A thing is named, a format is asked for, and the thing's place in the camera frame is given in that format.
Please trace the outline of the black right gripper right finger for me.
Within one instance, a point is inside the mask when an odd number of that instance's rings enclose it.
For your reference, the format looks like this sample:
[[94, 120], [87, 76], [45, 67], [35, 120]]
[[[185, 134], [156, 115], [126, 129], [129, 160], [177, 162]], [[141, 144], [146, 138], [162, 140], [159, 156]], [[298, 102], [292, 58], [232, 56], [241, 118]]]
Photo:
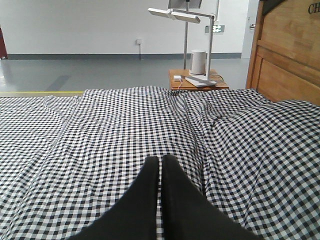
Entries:
[[167, 240], [260, 239], [213, 206], [172, 155], [162, 158], [161, 205]]

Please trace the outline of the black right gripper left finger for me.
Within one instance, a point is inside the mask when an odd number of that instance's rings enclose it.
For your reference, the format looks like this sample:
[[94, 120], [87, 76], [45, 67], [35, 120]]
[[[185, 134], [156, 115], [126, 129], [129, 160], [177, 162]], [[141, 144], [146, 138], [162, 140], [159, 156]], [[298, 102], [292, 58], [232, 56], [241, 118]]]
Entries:
[[70, 237], [71, 240], [155, 240], [159, 159], [144, 164], [124, 195], [103, 216]]

